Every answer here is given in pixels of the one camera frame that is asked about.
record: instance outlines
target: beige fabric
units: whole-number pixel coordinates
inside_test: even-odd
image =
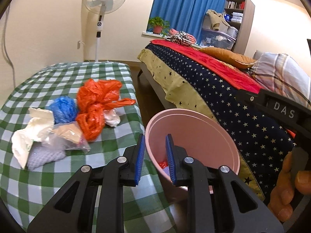
[[[153,75],[154,80],[163,88],[166,93],[165,99],[167,101],[175,104],[177,108],[197,111],[217,122],[217,119],[213,115],[212,111],[197,91],[183,77],[172,70],[160,58],[154,55],[151,50],[143,49],[139,54],[138,59],[146,64],[148,70]],[[167,74],[168,76],[165,76],[165,79],[163,79],[161,74]],[[250,182],[249,187],[261,200],[265,199],[263,192],[257,184],[257,180],[252,175],[241,155],[238,176],[242,181],[245,181],[247,178],[255,180]]]
[[[221,23],[225,24],[228,27],[231,27],[230,24],[228,24],[224,18],[224,15],[221,13],[217,13],[214,10],[208,10],[207,15],[209,15],[212,23],[212,28],[214,31],[219,31],[219,25]]]

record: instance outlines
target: orange plastic bag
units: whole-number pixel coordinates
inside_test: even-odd
[[[89,79],[79,88],[77,103],[80,109],[76,117],[85,138],[94,140],[105,126],[104,110],[133,105],[136,101],[129,98],[119,100],[122,83],[118,80]]]

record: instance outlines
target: blue curtain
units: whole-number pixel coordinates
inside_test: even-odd
[[[225,0],[154,0],[150,18],[159,16],[171,28],[193,35],[199,43],[204,15],[208,9],[222,13]]]

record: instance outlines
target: fan pole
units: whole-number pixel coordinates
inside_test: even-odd
[[[97,22],[95,62],[98,62],[98,51],[99,51],[99,47],[100,47],[101,31],[103,30],[105,11],[106,11],[106,5],[104,3],[102,3],[102,6],[100,8],[99,17],[98,17],[98,22]]]

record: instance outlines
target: red flower pot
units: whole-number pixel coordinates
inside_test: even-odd
[[[154,34],[160,34],[160,33],[162,32],[162,30],[163,30],[163,27],[161,27],[161,26],[155,26],[155,27],[153,28],[153,33],[154,33]]]

